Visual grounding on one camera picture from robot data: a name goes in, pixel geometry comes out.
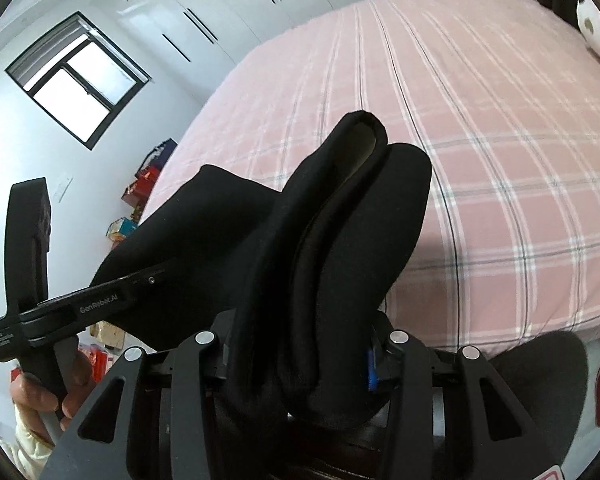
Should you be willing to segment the person left hand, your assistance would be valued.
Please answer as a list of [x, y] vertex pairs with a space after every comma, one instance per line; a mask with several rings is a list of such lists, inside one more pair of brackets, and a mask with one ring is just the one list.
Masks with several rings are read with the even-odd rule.
[[95, 386], [91, 361], [78, 350], [64, 400], [59, 401], [53, 393], [23, 374], [10, 383], [9, 393], [27, 430], [50, 443], [52, 439], [45, 429], [41, 414], [56, 415], [58, 411], [61, 411], [60, 426], [62, 430], [66, 430]]

